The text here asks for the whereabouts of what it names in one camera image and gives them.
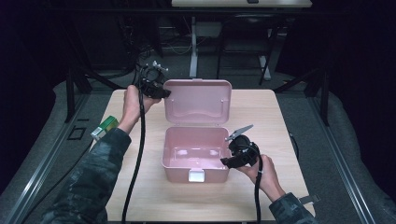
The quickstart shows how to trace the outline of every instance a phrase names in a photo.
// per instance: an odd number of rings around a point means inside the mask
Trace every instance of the black wall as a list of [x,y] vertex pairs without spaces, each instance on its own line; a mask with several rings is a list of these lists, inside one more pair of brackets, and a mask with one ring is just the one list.
[[362,161],[396,202],[396,4],[367,0],[355,8],[350,18],[297,20],[276,70],[298,77],[327,50],[336,55],[330,90],[353,124]]
[[67,65],[35,1],[0,2],[0,192],[49,118]]

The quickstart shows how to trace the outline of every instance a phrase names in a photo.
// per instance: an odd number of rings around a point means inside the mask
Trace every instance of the metal clip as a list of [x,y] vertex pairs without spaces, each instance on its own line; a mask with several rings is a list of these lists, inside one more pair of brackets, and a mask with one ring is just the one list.
[[169,69],[168,68],[162,68],[160,64],[157,63],[157,61],[154,61],[152,63],[152,66],[160,70],[161,72],[167,72]]
[[244,128],[235,130],[230,136],[225,138],[225,141],[230,141],[230,140],[235,139],[235,137],[241,135],[242,133],[244,133],[245,131],[251,129],[252,127],[253,127],[253,124],[250,124],[250,125],[248,125],[248,126],[246,126]]

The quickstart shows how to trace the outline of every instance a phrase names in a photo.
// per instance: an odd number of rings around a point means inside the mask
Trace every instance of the human hand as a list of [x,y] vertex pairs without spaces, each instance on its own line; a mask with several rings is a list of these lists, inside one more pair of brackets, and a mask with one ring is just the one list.
[[[161,99],[152,99],[143,95],[143,105],[145,113],[149,111],[152,105],[157,104]],[[136,86],[130,85],[124,92],[124,105],[122,109],[122,118],[118,128],[126,133],[130,133],[134,125],[140,118],[139,90]]]
[[[253,166],[242,166],[236,168],[238,171],[247,175],[250,180],[256,183],[256,176],[259,172],[259,163],[256,162]],[[264,191],[271,202],[285,194],[285,191],[280,187],[279,180],[275,170],[272,159],[262,154],[262,181],[260,182],[260,189]]]

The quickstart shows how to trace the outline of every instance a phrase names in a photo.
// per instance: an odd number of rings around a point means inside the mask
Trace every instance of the light wooden tabletop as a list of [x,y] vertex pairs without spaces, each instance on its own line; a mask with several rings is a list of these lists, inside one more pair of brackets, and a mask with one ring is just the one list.
[[[114,91],[104,118],[121,118],[123,91]],[[223,126],[233,132],[253,124],[245,135],[261,153],[270,156],[281,186],[296,197],[308,195],[276,96],[269,90],[233,90],[230,119]],[[146,115],[146,144],[134,185],[128,221],[254,221],[254,185],[247,176],[232,169],[225,183],[175,184],[166,179],[162,165],[165,131],[173,126],[164,115],[163,100]],[[125,197],[134,173],[139,148],[140,122],[131,132],[132,144],[106,210],[109,221],[120,221]],[[274,220],[270,201],[261,192],[262,220]],[[313,205],[305,206],[315,215]]]
[[172,0],[173,7],[311,7],[310,0],[259,0],[249,4],[247,0]]

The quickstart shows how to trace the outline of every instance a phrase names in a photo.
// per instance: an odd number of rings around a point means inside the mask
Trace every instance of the camouflage sleeve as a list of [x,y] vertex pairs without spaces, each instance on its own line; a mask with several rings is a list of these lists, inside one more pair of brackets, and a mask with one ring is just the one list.
[[270,210],[276,219],[276,223],[318,223],[292,193],[285,194],[274,201],[270,205]]
[[123,130],[110,130],[76,166],[41,223],[107,222],[106,204],[130,144]]

